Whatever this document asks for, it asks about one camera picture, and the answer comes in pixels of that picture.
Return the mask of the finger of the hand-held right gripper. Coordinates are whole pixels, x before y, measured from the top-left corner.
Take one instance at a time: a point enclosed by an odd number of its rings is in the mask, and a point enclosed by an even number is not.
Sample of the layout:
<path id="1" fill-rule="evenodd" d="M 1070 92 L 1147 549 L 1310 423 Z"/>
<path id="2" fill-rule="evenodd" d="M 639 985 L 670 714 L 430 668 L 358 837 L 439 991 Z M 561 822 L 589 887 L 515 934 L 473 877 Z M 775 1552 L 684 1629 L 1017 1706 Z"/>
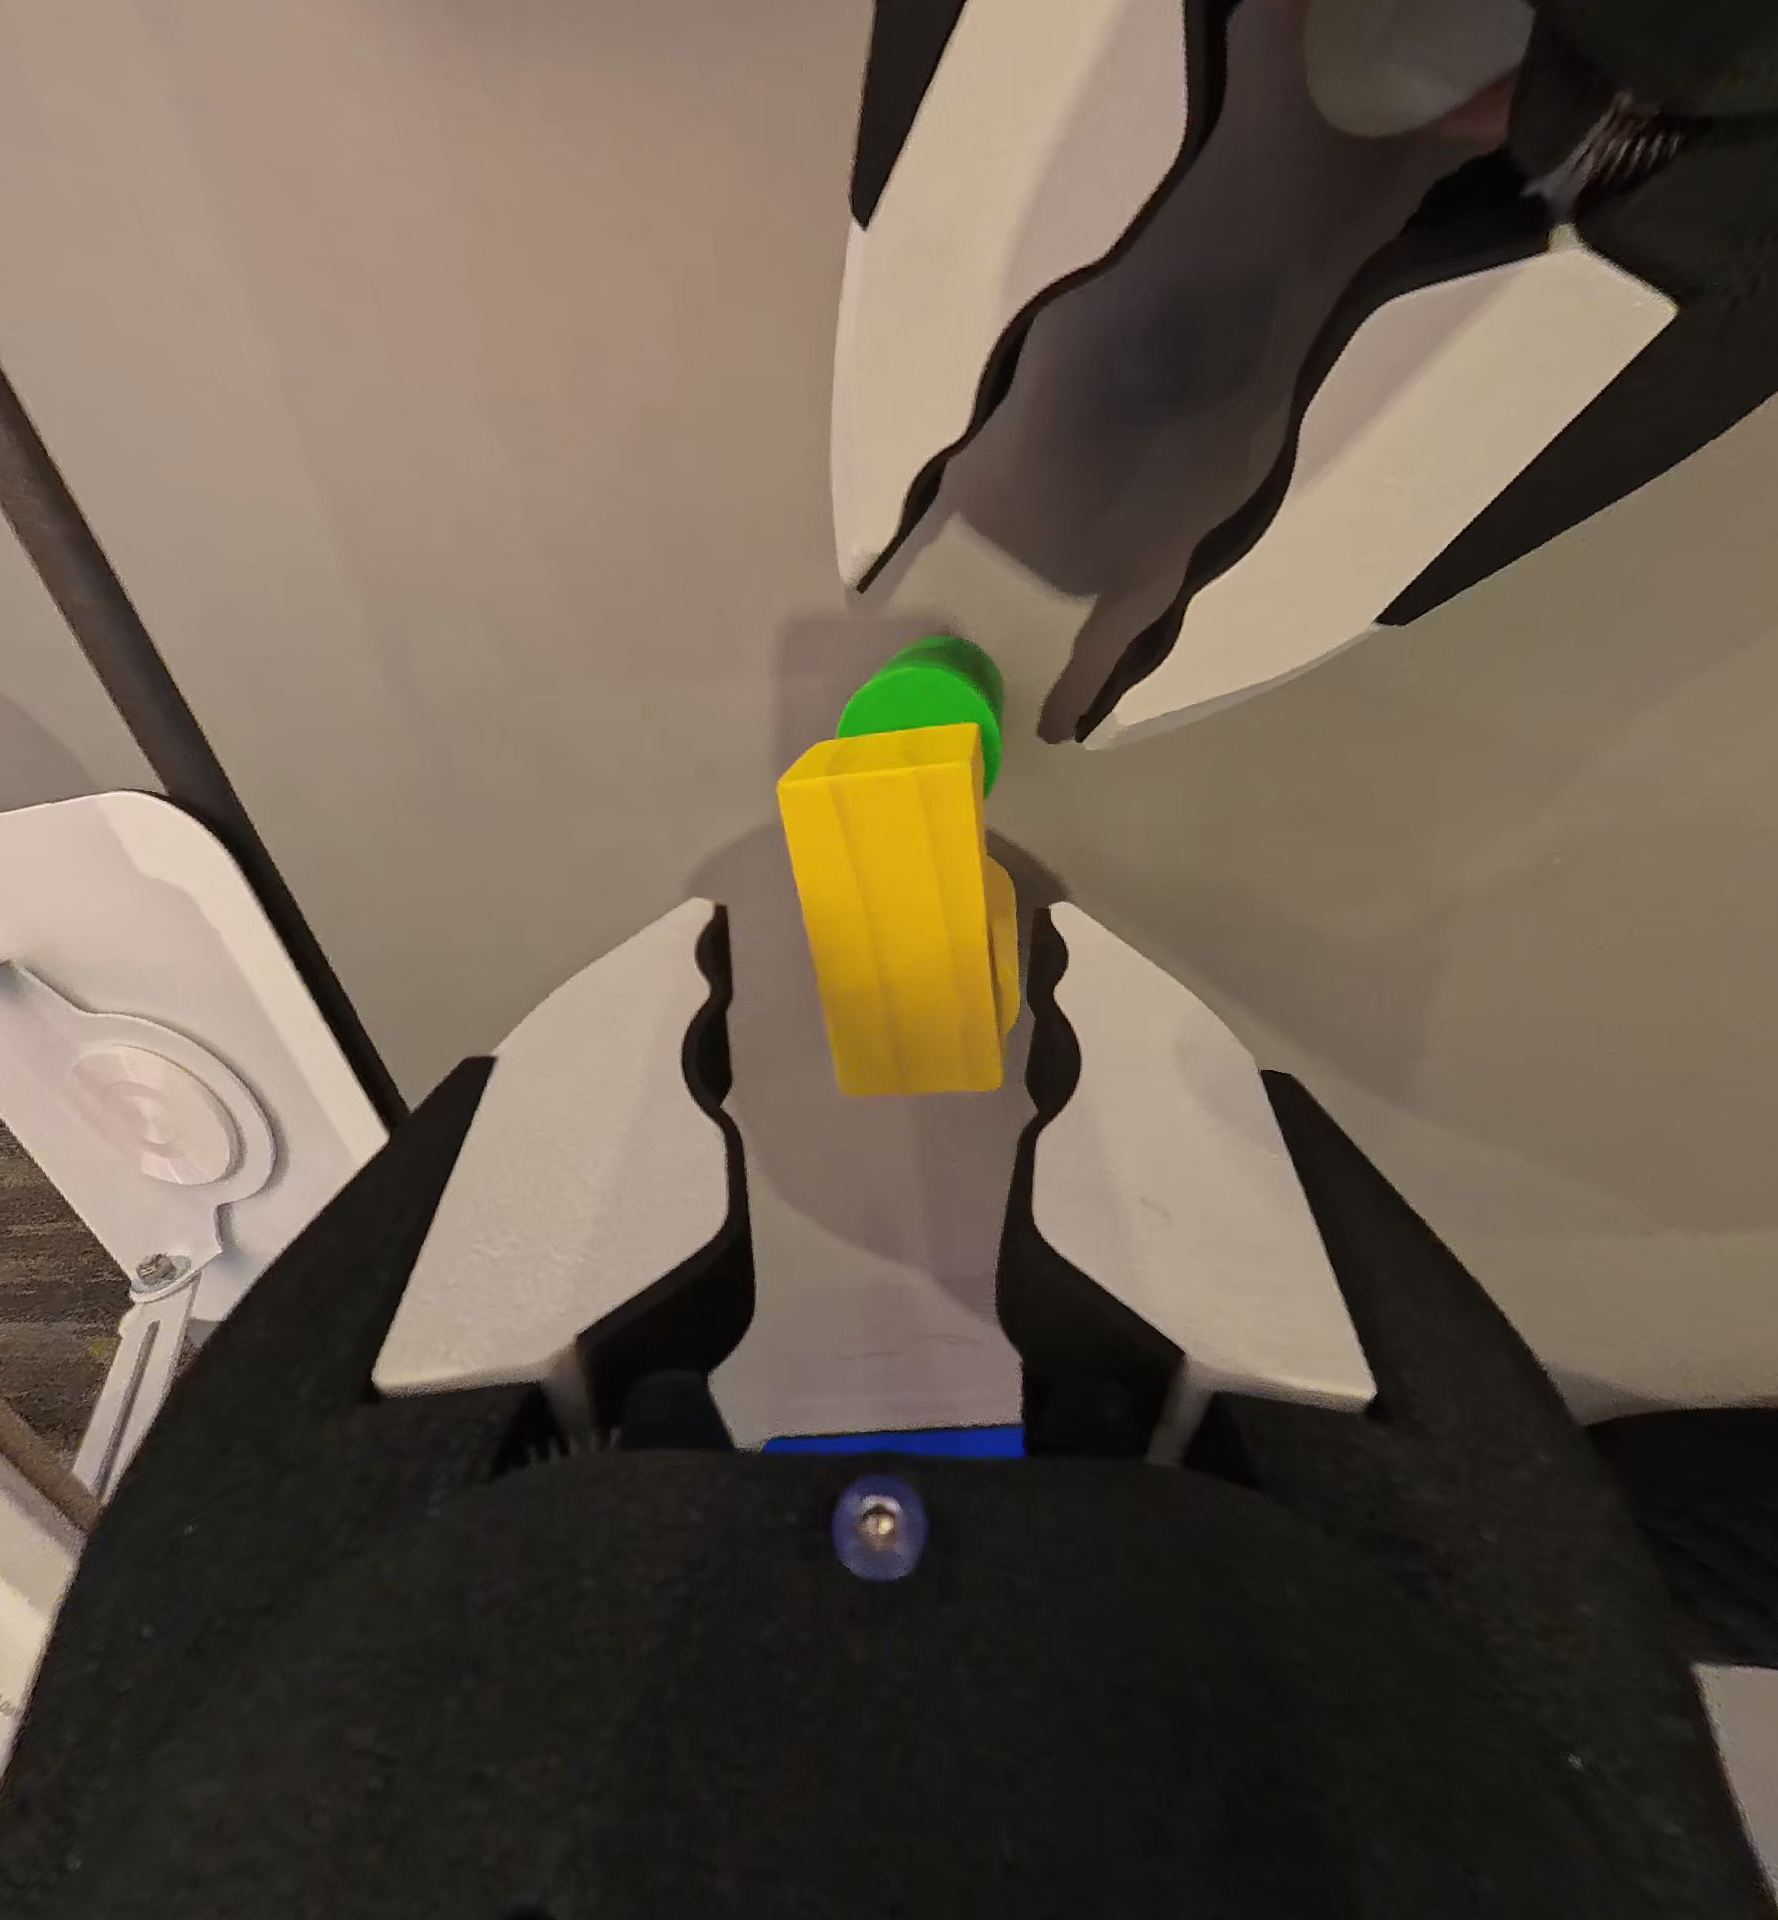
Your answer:
<path id="1" fill-rule="evenodd" d="M 1223 112 L 1232 3 L 877 2 L 832 335 L 837 568 L 865 592 L 1042 312 L 1110 268 Z"/>
<path id="2" fill-rule="evenodd" d="M 1319 381 L 1261 538 L 1192 588 L 1164 658 L 1105 697 L 1115 749 L 1283 685 L 1382 614 L 1677 317 L 1570 226 L 1377 309 Z"/>

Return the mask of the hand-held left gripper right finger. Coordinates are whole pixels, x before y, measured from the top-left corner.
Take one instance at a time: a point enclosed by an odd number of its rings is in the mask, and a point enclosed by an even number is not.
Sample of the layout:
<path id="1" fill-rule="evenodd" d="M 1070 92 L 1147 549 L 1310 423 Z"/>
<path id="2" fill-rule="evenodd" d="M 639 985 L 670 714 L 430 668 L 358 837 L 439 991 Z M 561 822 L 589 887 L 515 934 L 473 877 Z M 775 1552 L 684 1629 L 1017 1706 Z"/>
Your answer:
<path id="1" fill-rule="evenodd" d="M 1024 1451 L 1180 1459 L 1229 1394 L 1367 1412 L 1377 1380 L 1242 1038 L 1073 902 L 1034 916 L 1024 983 L 997 1264 Z"/>

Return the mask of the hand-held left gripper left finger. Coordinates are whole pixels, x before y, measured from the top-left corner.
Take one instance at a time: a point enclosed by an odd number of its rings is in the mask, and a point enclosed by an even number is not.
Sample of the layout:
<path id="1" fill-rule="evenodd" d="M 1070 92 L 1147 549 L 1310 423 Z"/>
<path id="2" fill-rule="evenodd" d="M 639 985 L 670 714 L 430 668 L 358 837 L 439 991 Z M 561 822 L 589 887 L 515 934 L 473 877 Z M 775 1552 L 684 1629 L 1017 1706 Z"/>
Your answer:
<path id="1" fill-rule="evenodd" d="M 372 1367 L 385 1397 L 539 1386 L 568 1437 L 709 1380 L 758 1306 L 728 909 L 690 898 L 547 996 L 485 1089 Z"/>

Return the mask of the blue plastic bin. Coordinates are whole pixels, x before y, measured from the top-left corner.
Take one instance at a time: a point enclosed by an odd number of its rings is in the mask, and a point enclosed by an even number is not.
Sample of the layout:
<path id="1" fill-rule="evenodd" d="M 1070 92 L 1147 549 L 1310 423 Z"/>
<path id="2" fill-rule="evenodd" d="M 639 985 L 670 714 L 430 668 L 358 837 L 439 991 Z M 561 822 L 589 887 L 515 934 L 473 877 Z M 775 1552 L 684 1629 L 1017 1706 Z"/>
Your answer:
<path id="1" fill-rule="evenodd" d="M 782 1434 L 761 1448 L 771 1455 L 898 1455 L 942 1459 L 1020 1459 L 1027 1453 L 1020 1423 L 933 1425 L 861 1432 Z"/>

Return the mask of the yellow arch block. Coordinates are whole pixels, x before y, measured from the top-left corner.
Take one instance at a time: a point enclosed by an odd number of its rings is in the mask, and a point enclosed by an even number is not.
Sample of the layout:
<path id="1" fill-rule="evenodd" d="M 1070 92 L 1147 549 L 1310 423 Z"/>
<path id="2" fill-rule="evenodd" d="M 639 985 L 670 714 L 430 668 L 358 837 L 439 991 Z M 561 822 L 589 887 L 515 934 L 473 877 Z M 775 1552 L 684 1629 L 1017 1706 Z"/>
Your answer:
<path id="1" fill-rule="evenodd" d="M 844 1095 L 1003 1088 L 974 723 L 816 742 L 781 825 Z"/>

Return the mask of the green cylinder block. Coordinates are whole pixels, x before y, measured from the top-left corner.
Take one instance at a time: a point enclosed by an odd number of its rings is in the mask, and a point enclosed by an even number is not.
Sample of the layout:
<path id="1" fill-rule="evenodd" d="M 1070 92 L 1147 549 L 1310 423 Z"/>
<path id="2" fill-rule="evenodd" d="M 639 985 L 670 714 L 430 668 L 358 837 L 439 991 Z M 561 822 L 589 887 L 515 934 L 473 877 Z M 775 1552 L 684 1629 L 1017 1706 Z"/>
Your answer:
<path id="1" fill-rule="evenodd" d="M 973 723 L 981 737 L 983 790 L 1005 759 L 1007 689 L 999 662 L 965 636 L 924 633 L 903 646 L 844 704 L 839 737 L 868 737 Z"/>

